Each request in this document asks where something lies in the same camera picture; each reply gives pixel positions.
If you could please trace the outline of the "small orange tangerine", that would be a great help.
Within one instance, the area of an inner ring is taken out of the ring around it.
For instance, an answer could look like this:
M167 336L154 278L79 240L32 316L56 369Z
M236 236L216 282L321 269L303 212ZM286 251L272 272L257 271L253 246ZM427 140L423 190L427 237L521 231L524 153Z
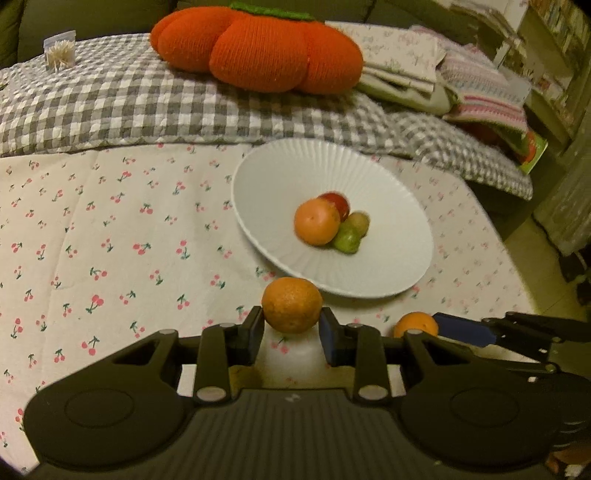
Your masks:
M411 312L404 315L396 325L394 325L393 336L401 338L407 331L418 330L426 332L432 336L439 335L439 325L435 318L424 312Z

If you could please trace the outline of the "green elongated fruit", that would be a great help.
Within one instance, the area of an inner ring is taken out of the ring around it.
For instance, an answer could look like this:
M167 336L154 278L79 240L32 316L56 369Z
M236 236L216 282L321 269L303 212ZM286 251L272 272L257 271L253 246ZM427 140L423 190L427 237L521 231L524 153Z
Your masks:
M332 239L332 247L346 255L353 255L359 251L362 236L353 225L342 223L339 225L339 231Z

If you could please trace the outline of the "small yellow-green fruit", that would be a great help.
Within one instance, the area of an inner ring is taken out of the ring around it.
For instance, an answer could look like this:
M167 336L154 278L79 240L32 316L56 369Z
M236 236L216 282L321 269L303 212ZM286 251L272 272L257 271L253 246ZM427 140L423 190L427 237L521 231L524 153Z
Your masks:
M370 228L370 215L363 211L353 211L349 213L344 224L348 227L354 228L360 238L365 237Z

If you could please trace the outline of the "red tomato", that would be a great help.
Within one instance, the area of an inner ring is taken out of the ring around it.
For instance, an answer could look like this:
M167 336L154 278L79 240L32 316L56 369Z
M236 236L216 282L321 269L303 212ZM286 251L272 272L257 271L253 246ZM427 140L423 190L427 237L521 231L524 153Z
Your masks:
M335 209L339 212L339 219L341 219L342 222L349 217L349 200L346 199L346 196L342 195L342 193L335 191L325 192L320 195L320 198L327 200L335 206Z

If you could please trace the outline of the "cherry print tablecloth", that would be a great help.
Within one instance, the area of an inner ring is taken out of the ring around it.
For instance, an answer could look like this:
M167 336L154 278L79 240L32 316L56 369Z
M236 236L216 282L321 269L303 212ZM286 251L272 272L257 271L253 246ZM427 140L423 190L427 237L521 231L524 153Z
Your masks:
M246 147L158 145L1 162L1 456L29 471L39 390L157 330L238 323L279 275L230 200ZM342 323L388 332L407 313L480 320L535 305L495 228L453 174L382 156L435 240L426 276L375 303L329 296Z

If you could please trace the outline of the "white ribbed plate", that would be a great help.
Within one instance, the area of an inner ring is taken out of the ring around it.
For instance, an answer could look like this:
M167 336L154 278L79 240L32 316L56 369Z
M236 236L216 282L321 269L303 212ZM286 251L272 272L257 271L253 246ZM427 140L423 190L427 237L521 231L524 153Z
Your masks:
M433 260L432 230L415 195L381 164L337 144L256 147L236 167L231 202L264 258L335 295L397 295Z

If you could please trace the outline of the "green red book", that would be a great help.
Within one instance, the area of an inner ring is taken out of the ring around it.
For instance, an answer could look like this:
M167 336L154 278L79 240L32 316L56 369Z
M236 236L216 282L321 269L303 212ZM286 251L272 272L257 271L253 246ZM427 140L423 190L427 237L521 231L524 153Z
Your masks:
M548 141L532 129L528 131L525 140L526 153L518 154L517 160L519 169L524 174L529 175L547 150Z

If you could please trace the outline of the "striped pink knit blanket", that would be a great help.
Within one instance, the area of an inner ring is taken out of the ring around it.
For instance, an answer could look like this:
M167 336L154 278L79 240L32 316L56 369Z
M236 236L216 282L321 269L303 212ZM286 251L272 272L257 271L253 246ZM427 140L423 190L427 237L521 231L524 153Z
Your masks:
M506 77L477 46L460 45L419 25L411 30L434 37L443 54L437 73L454 98L445 120L495 125L520 134L527 132L524 101L513 93Z

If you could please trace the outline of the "folded floral beige sheets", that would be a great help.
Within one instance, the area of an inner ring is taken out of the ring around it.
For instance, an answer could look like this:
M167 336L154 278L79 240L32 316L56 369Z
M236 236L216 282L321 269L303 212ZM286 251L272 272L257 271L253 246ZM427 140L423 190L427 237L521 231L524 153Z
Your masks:
M446 52L436 36L361 23L329 25L362 51L363 71L356 89L376 100L437 116L452 110L454 95L438 73Z

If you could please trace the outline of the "grey checked blanket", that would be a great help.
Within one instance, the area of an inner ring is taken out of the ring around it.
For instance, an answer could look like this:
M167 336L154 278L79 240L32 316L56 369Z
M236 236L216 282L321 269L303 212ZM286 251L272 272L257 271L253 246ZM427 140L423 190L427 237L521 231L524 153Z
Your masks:
M325 140L393 155L528 200L530 177L498 150L429 114L360 91L328 97L259 94L161 61L144 34L84 40L74 67L42 57L1 73L1 153L70 153L159 143L262 144Z

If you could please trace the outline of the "shelf with clutter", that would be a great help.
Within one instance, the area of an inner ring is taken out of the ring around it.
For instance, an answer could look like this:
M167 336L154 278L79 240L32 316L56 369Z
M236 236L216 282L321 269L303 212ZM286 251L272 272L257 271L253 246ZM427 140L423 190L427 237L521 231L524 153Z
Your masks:
M564 152L588 102L587 16L572 1L452 1L449 10L518 91L530 126Z

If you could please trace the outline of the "orange pumpkin cushion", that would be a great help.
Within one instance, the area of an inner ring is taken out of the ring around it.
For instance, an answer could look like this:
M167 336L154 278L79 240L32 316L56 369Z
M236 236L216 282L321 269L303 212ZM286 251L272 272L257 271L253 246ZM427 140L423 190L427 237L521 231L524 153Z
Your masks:
M240 2L173 12L149 41L177 70L259 93L341 94L363 72L360 47L341 31L305 13Z

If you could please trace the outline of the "clear cotton swab box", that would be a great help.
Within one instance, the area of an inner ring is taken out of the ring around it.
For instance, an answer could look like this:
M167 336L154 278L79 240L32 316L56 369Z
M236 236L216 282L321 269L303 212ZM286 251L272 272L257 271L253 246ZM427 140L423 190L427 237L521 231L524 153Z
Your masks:
M59 72L76 64L76 31L69 30L43 40L47 71Z

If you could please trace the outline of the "dark green sofa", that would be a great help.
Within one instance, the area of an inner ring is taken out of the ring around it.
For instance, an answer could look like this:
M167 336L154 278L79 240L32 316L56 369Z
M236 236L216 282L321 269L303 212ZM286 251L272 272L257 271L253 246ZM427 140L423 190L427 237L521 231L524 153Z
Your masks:
M42 53L43 40L65 31L78 40L115 34L146 33L176 10L228 6L228 1L36 0L1 3L1 66L10 67ZM346 21L409 28L421 25L460 43L472 41L466 17L447 1L254 1L254 6L308 13L320 21Z

